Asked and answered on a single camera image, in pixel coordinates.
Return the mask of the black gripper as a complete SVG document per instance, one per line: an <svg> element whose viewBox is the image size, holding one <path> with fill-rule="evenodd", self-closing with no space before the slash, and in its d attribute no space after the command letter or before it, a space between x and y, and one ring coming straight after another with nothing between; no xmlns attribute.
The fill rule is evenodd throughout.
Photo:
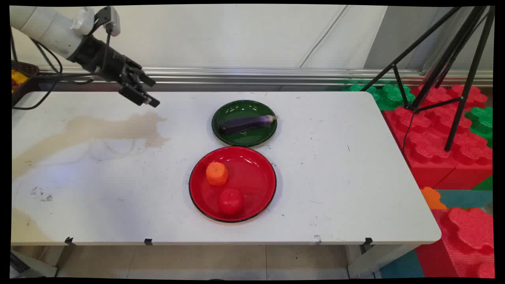
<svg viewBox="0 0 505 284"><path fill-rule="evenodd" d="M140 84L142 82L149 87L156 85L141 66L114 48L107 47L105 42L93 35L83 37L67 60L81 65L90 73L100 72L97 76L106 82L119 83L119 94L137 106L145 104L156 108L160 104L160 101L149 95Z"/></svg>

